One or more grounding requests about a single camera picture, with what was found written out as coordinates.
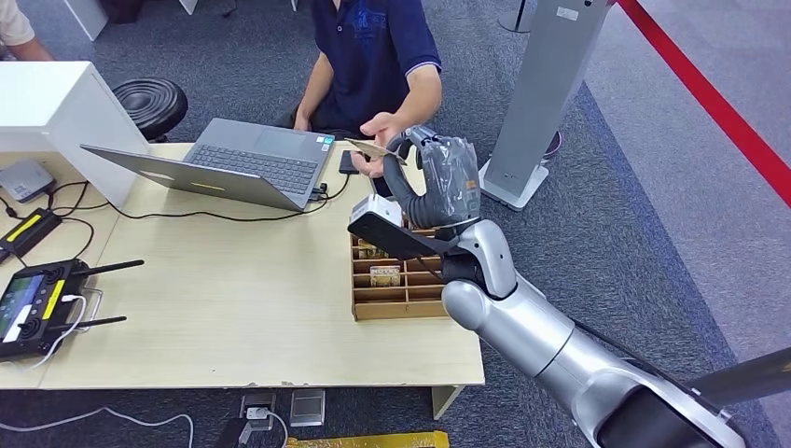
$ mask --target laptop touchpad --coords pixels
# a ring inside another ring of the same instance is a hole
[[[304,141],[305,135],[298,133],[265,130],[258,136],[254,151],[299,158],[299,149]]]

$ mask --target person's arm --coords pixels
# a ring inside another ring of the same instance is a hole
[[[435,65],[427,63],[414,68],[407,75],[407,84],[409,93],[394,114],[380,112],[360,127],[365,135],[374,136],[380,147],[386,147],[391,138],[409,126],[431,119],[442,103],[442,81]]]
[[[437,45],[425,21],[421,1],[392,0],[388,3],[387,20],[409,93],[394,114],[381,112],[360,127],[362,133],[374,137],[381,147],[386,147],[390,139],[409,126],[431,119],[442,102]],[[381,160],[365,162],[362,155],[353,154],[352,162],[364,175],[382,175]]]
[[[8,50],[19,61],[54,61],[36,37],[19,45],[8,45]]]
[[[0,0],[0,41],[20,61],[52,61],[16,0]]]
[[[323,52],[319,52],[319,58],[313,65],[311,77],[308,79],[308,86],[305,88],[305,94],[302,96],[302,101],[299,102],[299,107],[297,107],[294,129],[300,131],[309,131],[311,129],[311,115],[313,115],[316,107],[319,106],[319,103],[329,91],[329,86],[332,84],[332,75],[333,70],[329,59],[326,58]]]

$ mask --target laptop keyboard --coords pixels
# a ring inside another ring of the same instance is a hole
[[[312,161],[287,159],[209,145],[196,146],[189,160],[184,161],[236,173],[260,175],[278,190],[296,194],[303,194],[312,187],[311,179],[318,167]]]

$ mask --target robotic arm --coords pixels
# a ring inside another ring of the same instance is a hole
[[[406,181],[398,158],[415,146],[426,193]],[[505,235],[480,219],[475,150],[466,140],[407,129],[387,148],[384,177],[409,221],[430,239],[366,210],[349,231],[399,259],[439,254],[448,315],[534,378],[594,447],[744,447],[728,416],[664,375],[613,355],[516,272]]]

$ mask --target power outlet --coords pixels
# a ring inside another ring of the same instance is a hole
[[[253,431],[269,431],[274,425],[271,416],[261,418],[259,410],[266,409],[274,412],[274,394],[249,394],[242,396],[242,408],[239,410],[239,417],[248,420],[248,424]]]

